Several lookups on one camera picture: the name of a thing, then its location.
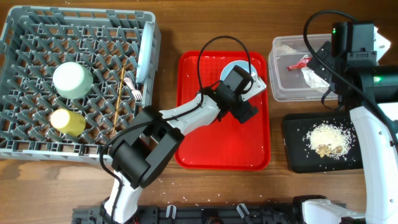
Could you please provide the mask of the white napkin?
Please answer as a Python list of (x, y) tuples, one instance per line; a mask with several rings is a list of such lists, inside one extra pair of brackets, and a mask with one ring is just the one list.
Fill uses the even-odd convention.
[(330, 85), (320, 78), (313, 70), (308, 67), (301, 69), (306, 84), (311, 88), (327, 88)]

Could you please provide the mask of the red snack wrapper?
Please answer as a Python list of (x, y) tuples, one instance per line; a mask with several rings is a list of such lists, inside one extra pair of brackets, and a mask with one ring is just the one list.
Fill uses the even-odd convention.
[(304, 55), (296, 64), (289, 65), (288, 67), (286, 67), (286, 69), (288, 71), (292, 71), (292, 70), (305, 68), (305, 67), (307, 67), (307, 63), (309, 63), (309, 61), (311, 61), (311, 59), (312, 58), (310, 56)]

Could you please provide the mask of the small green bowl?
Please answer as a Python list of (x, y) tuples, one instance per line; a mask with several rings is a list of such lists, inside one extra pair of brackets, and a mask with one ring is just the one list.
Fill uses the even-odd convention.
[(225, 66), (225, 68), (222, 70), (221, 75), (220, 75), (220, 80), (224, 80), (228, 74), (230, 73), (230, 71), (232, 71), (232, 69), (235, 66), (239, 66), (241, 68), (243, 68), (245, 71), (249, 72), (249, 63), (247, 61), (244, 60), (235, 60), (230, 62), (229, 64), (227, 64), (227, 66)]

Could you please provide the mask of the red plastic tray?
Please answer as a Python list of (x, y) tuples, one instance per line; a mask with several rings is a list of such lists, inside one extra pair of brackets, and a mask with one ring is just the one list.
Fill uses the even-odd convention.
[[(196, 95), (201, 78), (209, 86), (221, 78), (227, 64), (246, 60), (238, 51), (197, 51), (184, 53), (178, 62), (177, 105)], [(249, 99), (258, 113), (241, 124), (232, 114), (221, 121), (200, 127), (185, 136), (175, 153), (175, 160), (186, 169), (261, 170), (271, 160), (268, 92)]]

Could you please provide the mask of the white plastic fork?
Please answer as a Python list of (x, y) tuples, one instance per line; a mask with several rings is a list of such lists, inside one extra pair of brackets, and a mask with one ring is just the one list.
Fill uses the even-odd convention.
[(128, 77), (124, 78), (125, 84), (130, 88), (131, 93), (136, 101), (142, 100), (142, 93), (134, 87), (132, 80)]

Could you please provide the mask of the light blue plate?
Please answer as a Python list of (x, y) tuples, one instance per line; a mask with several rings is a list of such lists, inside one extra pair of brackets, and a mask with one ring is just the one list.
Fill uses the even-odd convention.
[(154, 26), (146, 22), (142, 33), (139, 58), (137, 63), (136, 82), (144, 83), (149, 73), (150, 58), (152, 53)]

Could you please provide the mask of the wooden chopstick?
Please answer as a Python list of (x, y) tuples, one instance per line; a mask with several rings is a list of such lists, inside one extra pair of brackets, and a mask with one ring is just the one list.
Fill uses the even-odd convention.
[(116, 111), (115, 111), (115, 114), (114, 114), (113, 133), (115, 133), (115, 131), (116, 131), (116, 125), (117, 125), (117, 121), (118, 121), (119, 105), (120, 105), (121, 96), (122, 96), (122, 91), (123, 91), (123, 82), (124, 82), (125, 67), (126, 67), (126, 66), (123, 65), (122, 71), (121, 71), (121, 80), (120, 80), (119, 88), (118, 88), (118, 98), (117, 98), (117, 102), (116, 102)]

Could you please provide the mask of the green bowl with rice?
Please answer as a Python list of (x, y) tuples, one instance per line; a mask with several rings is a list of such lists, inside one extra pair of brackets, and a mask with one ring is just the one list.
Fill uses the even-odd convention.
[(84, 97), (93, 84), (92, 73), (76, 62), (65, 62), (53, 73), (53, 84), (58, 94), (67, 99)]

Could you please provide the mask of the grey dishwasher rack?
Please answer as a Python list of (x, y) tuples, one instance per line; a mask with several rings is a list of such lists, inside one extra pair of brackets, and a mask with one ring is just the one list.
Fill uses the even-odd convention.
[[(142, 33), (154, 26), (149, 73), (136, 82)], [(152, 102), (161, 33), (149, 11), (15, 6), (1, 34), (1, 157), (97, 164), (103, 144), (122, 131)], [(85, 66), (93, 84), (82, 98), (60, 96), (55, 69), (65, 62)], [(142, 93), (136, 101), (123, 82), (116, 131), (114, 114), (122, 67)], [(58, 109), (81, 114), (85, 130), (77, 137), (50, 124)]]

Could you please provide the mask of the yellow cup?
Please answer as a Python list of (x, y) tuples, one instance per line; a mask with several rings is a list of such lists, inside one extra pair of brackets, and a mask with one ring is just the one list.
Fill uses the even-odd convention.
[(77, 137), (86, 127), (84, 117), (74, 111), (58, 109), (50, 116), (50, 124), (63, 134)]

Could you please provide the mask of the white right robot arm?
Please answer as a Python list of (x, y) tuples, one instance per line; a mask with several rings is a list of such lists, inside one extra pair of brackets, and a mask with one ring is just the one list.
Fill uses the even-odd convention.
[(397, 223), (397, 133), (364, 106), (352, 109), (366, 181), (366, 212), (359, 214), (327, 199), (301, 203), (304, 223)]

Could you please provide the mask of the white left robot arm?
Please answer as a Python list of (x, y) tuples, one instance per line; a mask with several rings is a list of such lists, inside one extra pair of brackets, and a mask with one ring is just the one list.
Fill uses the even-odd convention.
[(245, 123), (258, 112), (249, 99), (262, 93), (266, 86), (258, 81), (247, 85), (227, 81), (217, 84), (216, 88), (203, 88), (194, 99), (171, 110), (157, 111), (146, 106), (124, 131), (103, 146), (112, 158), (111, 167), (104, 164), (103, 154), (99, 161), (114, 178), (111, 195), (101, 206), (106, 223), (126, 223), (135, 216), (143, 189), (162, 173), (186, 135), (228, 113)]

